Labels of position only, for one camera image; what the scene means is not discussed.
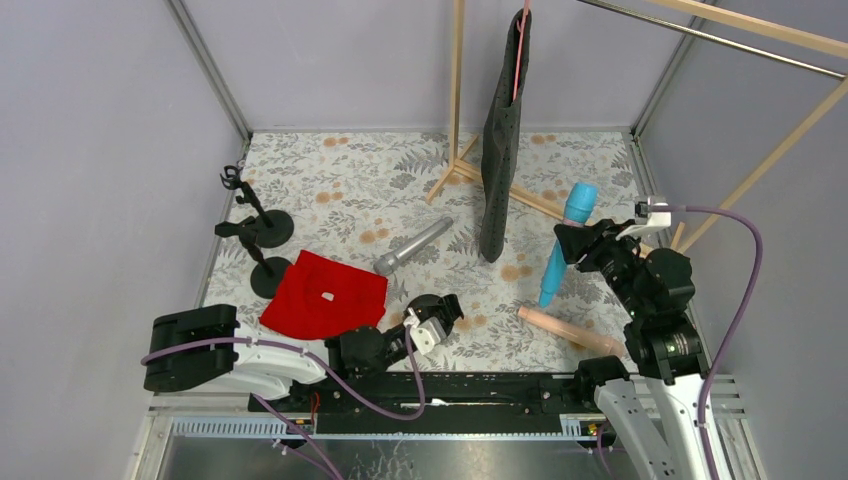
silver cylinder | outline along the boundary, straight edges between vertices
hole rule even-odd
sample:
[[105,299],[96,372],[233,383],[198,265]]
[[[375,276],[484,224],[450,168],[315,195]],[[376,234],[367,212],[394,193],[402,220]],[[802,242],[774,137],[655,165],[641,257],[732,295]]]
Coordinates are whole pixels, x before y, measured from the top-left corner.
[[397,270],[403,262],[409,260],[411,256],[418,253],[418,251],[426,247],[439,235],[445,233],[451,225],[453,225],[453,219],[450,217],[444,217],[433,225],[430,225],[426,230],[412,237],[397,249],[378,258],[377,261],[374,262],[374,271],[377,272],[378,275],[390,275],[392,272]]

wooden frame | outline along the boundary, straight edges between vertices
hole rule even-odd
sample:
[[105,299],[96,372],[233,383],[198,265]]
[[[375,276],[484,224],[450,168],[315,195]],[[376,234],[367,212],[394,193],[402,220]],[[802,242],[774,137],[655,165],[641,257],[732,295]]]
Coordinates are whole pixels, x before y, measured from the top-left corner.
[[[762,20],[755,17],[750,17],[748,15],[743,15],[741,13],[736,13],[730,10],[726,10],[723,8],[715,7],[712,5],[706,5],[703,3],[698,3],[693,0],[648,0],[649,2],[655,3],[657,5],[662,5],[668,8],[672,8],[674,10],[678,10],[681,12],[688,13],[690,15],[695,15],[697,17],[705,18],[707,20],[712,20],[718,23],[722,23],[725,25],[729,25],[731,27],[739,28],[741,30],[746,30],[749,32],[753,32],[762,36],[774,38],[777,40],[781,40],[787,43],[791,43],[794,45],[799,45],[802,47],[809,48],[811,50],[816,50],[819,52],[828,53],[831,55],[835,55],[837,57],[848,58],[848,43],[834,40],[832,38],[823,37],[821,35],[816,35],[814,33],[805,32],[803,30],[798,30],[791,27],[786,27],[784,25],[780,25],[773,22],[768,22],[766,20]],[[813,126],[822,119],[839,101],[845,94],[848,93],[848,78],[842,80],[842,82],[837,86],[824,100],[821,101],[813,110],[807,115],[801,123],[798,124],[789,134],[777,144],[777,146],[772,150],[762,162],[755,168],[744,180],[739,184],[736,189],[724,199],[723,202],[719,205],[719,208],[728,209],[732,207],[742,196],[760,179],[763,175],[766,174],[776,163],[778,160],[783,158],[783,156],[798,143],[803,136],[810,131]],[[677,243],[681,241],[681,236],[683,233],[683,226],[681,225],[678,230],[675,232],[675,240],[674,247],[680,253],[685,253],[689,250],[692,245],[701,238],[710,227],[715,224],[718,220],[718,215],[710,215],[707,220],[698,227],[694,233],[689,235],[682,243],[679,244],[679,248]]]
[[[691,15],[699,16],[708,20],[723,23],[749,32],[757,33],[766,37],[775,38],[784,42],[800,45],[812,50],[829,53],[842,58],[848,58],[848,43],[823,37],[813,33],[805,32],[777,23],[768,22],[759,18],[750,17],[740,13],[732,12],[712,5],[705,5],[692,0],[648,0],[668,8],[679,10]],[[480,169],[465,161],[465,156],[471,147],[479,139],[474,135],[458,152],[459,143],[459,94],[462,76],[462,41],[465,22],[465,0],[454,0],[454,24],[453,24],[453,53],[451,68],[451,121],[450,121],[450,152],[448,155],[448,168],[436,182],[430,192],[427,193],[427,203],[431,203],[444,188],[447,179],[458,174],[475,182],[482,182]],[[843,80],[812,112],[793,129],[772,150],[766,158],[752,171],[736,189],[719,205],[720,208],[732,207],[765,173],[771,169],[786,152],[792,149],[796,143],[824,117],[839,101],[848,94],[848,78]],[[545,215],[562,220],[563,206],[557,202],[546,200],[529,190],[518,185],[513,185],[509,190],[509,196],[525,205],[528,205]],[[685,253],[692,245],[701,238],[704,233],[718,220],[717,215],[710,217],[695,232],[686,239],[682,238],[683,226],[679,226],[674,235],[673,247],[680,253]],[[642,245],[642,254],[645,255],[652,249]]]
[[[442,191],[448,178],[453,174],[462,175],[475,182],[483,182],[483,176],[480,169],[465,161],[465,156],[471,150],[471,147],[479,140],[480,135],[475,134],[471,140],[463,147],[461,152],[459,148],[459,93],[462,80],[462,41],[463,29],[465,28],[465,0],[454,0],[453,2],[453,50],[451,54],[451,121],[450,133],[448,139],[450,141],[450,151],[448,152],[448,168],[439,177],[439,180],[427,193],[427,203],[431,203],[433,199]],[[518,185],[513,185],[509,189],[509,196],[525,205],[528,205],[545,215],[562,220],[562,212],[564,205],[557,202],[546,200],[539,195],[522,188]]]
[[832,38],[823,37],[814,33],[805,32],[777,23],[749,17],[741,13],[732,12],[713,5],[706,5],[692,0],[648,0],[651,3],[662,5],[678,10],[696,17],[705,18],[714,22],[723,23],[741,30],[771,37],[787,43],[800,45],[811,50],[829,53],[837,57],[848,58],[848,43],[840,42]]

gray wall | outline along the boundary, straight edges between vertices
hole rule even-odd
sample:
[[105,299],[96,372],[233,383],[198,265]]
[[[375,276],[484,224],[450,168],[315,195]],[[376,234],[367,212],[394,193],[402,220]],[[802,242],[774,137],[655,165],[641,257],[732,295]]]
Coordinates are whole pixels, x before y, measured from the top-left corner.
[[[722,6],[848,41],[842,0]],[[848,62],[802,48],[727,27],[708,31],[848,71]],[[643,135],[660,190],[674,203],[719,204],[836,85],[698,44]],[[846,128],[843,100],[734,207],[762,230],[765,264],[725,370],[739,382],[771,479],[844,478]],[[691,232],[703,217],[686,221]],[[744,227],[719,221],[688,254],[715,351],[747,283],[753,244]]]
[[[453,0],[186,3],[254,129],[447,128]],[[523,2],[466,3],[461,124],[480,128]],[[631,125],[677,34],[574,0],[533,12],[524,128]]]
[[239,139],[164,2],[0,10],[0,477],[115,480]]

hanging black cloth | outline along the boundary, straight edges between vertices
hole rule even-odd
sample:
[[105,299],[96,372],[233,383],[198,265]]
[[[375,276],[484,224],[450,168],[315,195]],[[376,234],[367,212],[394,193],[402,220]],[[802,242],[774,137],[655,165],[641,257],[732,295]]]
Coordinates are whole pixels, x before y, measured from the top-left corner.
[[524,41],[521,47],[518,94],[513,101],[518,40],[521,35],[517,25],[521,23],[523,14],[524,10],[519,10],[509,24],[503,69],[501,69],[501,75],[498,78],[495,98],[489,108],[486,125],[483,127],[483,160],[480,165],[480,173],[483,175],[486,211],[483,214],[483,228],[480,231],[480,253],[490,263],[497,260],[503,252],[506,214],[509,210],[509,187],[512,185],[512,179],[515,176],[515,163],[518,157],[521,95],[524,91],[527,63],[530,60],[528,52],[530,49],[531,14],[527,12]]

black figure stand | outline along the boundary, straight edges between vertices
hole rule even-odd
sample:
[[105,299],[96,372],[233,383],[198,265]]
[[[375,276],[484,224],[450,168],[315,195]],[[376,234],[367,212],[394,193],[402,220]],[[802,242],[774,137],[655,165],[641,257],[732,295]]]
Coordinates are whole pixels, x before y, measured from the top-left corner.
[[294,233],[294,220],[291,215],[282,210],[268,210],[262,208],[256,192],[250,184],[242,182],[239,178],[238,168],[227,165],[224,167],[224,175],[221,175],[221,183],[227,190],[241,189],[243,196],[236,197],[236,203],[244,205],[249,203],[256,213],[259,214],[261,222],[256,222],[256,245],[262,248],[275,248],[286,243]]
[[256,295],[270,300],[277,293],[277,287],[283,281],[291,262],[283,257],[266,259],[262,255],[262,250],[256,246],[258,225],[259,222],[254,217],[247,217],[239,223],[221,222],[215,225],[215,235],[221,238],[238,236],[241,246],[257,263],[250,274],[250,288]]

